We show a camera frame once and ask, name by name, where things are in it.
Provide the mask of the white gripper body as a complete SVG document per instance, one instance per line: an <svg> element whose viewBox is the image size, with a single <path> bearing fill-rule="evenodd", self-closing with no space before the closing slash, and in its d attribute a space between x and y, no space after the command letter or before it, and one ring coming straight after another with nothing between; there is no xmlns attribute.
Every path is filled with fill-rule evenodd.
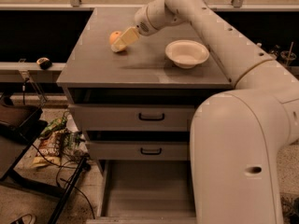
<svg viewBox="0 0 299 224"><path fill-rule="evenodd" d="M135 27L143 36L149 36L155 33L155 29L150 24L147 11L147 7L142 7L135 14Z"/></svg>

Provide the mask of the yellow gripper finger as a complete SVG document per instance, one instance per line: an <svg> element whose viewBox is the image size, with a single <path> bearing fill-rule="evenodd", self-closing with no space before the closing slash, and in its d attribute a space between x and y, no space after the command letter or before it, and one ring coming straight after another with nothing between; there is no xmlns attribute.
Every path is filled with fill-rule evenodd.
<svg viewBox="0 0 299 224"><path fill-rule="evenodd" d="M129 45L133 44L139 39L139 32L135 27L129 27L122 32L119 37L119 42L117 45L111 45L110 47L113 52L124 51Z"/></svg>

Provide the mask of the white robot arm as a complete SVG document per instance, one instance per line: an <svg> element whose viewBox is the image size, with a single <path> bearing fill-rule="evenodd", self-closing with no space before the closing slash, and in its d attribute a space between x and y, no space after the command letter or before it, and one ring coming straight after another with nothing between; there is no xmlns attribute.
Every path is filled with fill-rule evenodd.
<svg viewBox="0 0 299 224"><path fill-rule="evenodd" d="M154 0L111 48L188 22L214 52L232 89L192 118L190 155L198 224L283 224L278 151L298 138L298 81L204 0Z"/></svg>

